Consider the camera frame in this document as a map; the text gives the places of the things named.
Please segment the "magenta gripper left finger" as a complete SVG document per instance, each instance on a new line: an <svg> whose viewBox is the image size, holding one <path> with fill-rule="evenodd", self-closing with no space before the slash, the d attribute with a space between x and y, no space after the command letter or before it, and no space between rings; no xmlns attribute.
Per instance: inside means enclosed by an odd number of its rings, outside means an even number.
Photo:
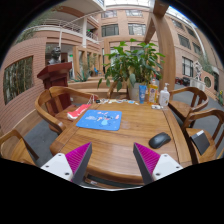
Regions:
<svg viewBox="0 0 224 224"><path fill-rule="evenodd" d="M89 142L67 154L57 153L42 169L79 185L83 181L91 154L92 143Z"/></svg>

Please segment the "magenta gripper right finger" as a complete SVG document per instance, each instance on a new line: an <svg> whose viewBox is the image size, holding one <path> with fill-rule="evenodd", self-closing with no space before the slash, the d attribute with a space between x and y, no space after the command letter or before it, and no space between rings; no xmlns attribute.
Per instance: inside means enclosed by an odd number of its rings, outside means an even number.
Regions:
<svg viewBox="0 0 224 224"><path fill-rule="evenodd" d="M139 143L134 144L133 154L145 185L182 169L168 154L158 154Z"/></svg>

